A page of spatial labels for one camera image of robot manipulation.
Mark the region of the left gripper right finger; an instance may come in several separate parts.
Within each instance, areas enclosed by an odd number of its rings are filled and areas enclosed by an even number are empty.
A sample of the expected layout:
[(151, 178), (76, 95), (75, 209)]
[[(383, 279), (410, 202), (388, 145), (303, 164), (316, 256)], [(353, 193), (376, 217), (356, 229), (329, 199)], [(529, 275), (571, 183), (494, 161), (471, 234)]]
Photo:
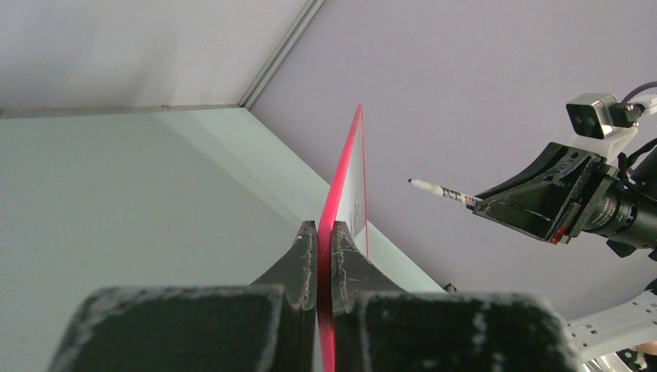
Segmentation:
[(525, 294), (411, 293), (332, 232), (337, 371), (577, 371), (563, 320)]

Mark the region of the white whiteboard marker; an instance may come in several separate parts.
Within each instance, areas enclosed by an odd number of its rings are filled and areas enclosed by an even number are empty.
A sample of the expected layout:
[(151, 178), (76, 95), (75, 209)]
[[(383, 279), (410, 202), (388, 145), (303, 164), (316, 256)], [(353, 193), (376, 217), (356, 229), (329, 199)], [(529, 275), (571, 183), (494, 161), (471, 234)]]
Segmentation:
[(481, 202), (480, 198), (474, 197), (472, 195), (463, 194), (460, 191), (455, 191), (449, 188), (445, 188), (439, 184), (434, 184), (431, 182), (409, 178), (408, 183), (424, 191), (428, 191), (434, 195), (438, 195), (443, 198), (447, 198), (452, 201), (461, 202), (468, 208), (473, 208), (477, 203)]

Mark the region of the aluminium frame profile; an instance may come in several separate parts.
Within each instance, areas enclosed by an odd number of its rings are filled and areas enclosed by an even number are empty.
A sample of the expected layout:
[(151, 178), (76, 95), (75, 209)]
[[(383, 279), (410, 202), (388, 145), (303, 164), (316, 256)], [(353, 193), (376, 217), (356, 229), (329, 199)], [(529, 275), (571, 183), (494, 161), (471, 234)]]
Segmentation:
[(295, 47), (325, 6), (326, 0), (308, 0), (296, 15), (273, 52), (260, 68), (255, 78), (238, 101), (238, 106), (251, 110), (260, 100), (270, 83), (282, 68)]

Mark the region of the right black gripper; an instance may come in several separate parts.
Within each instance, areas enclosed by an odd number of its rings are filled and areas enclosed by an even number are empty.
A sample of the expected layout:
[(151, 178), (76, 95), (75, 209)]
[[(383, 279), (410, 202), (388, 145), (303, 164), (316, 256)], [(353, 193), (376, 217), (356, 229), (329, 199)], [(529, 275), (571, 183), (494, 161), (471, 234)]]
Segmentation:
[[(558, 243), (573, 230), (605, 165), (603, 157), (551, 142), (519, 174), (476, 195), (474, 215), (542, 242)], [(620, 181), (587, 206), (586, 233), (607, 239), (619, 257), (648, 250), (656, 257), (656, 160), (645, 159), (626, 189)]]

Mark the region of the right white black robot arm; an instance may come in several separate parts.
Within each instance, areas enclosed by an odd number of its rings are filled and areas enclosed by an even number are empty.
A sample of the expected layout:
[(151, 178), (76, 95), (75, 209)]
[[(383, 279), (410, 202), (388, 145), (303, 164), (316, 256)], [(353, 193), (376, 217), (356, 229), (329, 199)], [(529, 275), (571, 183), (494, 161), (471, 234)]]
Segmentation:
[[(567, 244), (581, 233), (605, 238), (618, 256), (656, 258), (656, 154), (628, 175), (599, 154), (549, 143), (522, 172), (474, 196), (474, 215), (536, 240)], [(656, 283), (621, 305), (569, 321), (566, 335), (588, 371), (621, 362), (618, 351), (656, 340)], [(600, 365), (594, 364), (600, 359)]]

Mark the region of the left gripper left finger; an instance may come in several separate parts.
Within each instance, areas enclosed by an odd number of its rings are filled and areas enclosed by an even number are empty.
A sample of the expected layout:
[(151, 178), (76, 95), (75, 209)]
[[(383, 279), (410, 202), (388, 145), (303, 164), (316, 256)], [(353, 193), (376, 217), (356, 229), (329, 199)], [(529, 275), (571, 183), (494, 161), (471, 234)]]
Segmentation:
[(311, 371), (318, 234), (245, 286), (127, 286), (94, 291), (74, 312), (51, 371)]

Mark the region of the pink framed whiteboard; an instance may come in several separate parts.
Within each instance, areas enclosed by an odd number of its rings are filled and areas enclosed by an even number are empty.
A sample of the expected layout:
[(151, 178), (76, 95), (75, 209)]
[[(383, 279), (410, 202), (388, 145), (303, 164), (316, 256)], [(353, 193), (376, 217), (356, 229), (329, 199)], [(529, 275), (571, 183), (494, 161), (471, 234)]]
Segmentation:
[(366, 153), (364, 111), (358, 105), (339, 158), (317, 228), (318, 235), (318, 328), (324, 371), (335, 370), (335, 331), (332, 322), (331, 248), (336, 222), (369, 252), (366, 207)]

